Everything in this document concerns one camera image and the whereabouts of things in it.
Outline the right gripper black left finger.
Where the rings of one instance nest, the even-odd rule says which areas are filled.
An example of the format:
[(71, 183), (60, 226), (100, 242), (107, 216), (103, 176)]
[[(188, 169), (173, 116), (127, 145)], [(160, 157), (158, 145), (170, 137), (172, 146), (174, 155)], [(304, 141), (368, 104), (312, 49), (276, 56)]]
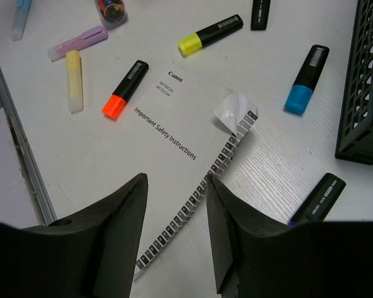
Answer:
[(129, 297), (148, 188), (140, 173), (50, 225), (0, 222), (0, 297)]

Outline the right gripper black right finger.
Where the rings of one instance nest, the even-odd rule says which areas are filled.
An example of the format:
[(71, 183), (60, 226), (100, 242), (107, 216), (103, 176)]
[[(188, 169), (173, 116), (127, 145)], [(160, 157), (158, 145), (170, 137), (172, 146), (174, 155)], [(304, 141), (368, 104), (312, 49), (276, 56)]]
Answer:
[(206, 208), (222, 297), (373, 297), (373, 222), (291, 227), (208, 176)]

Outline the pastel yellow highlighter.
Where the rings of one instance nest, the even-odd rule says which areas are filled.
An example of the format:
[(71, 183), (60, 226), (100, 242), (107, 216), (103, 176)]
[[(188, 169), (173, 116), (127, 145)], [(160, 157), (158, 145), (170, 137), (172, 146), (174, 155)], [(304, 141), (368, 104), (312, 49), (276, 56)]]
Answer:
[(81, 77), (81, 58), (77, 50), (67, 52), (67, 93), (68, 109), (74, 114), (83, 110), (83, 86)]

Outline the pastel purple highlighter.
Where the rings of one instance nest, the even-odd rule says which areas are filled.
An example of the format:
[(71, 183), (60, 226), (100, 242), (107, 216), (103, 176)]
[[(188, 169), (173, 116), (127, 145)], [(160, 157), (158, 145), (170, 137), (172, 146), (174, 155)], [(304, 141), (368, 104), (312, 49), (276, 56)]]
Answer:
[(52, 48), (49, 48), (47, 55), (51, 61), (57, 61), (66, 56), (72, 50), (80, 51), (93, 44), (106, 40), (108, 38), (108, 31), (102, 25), (98, 25), (89, 29), (79, 36), (60, 43)]

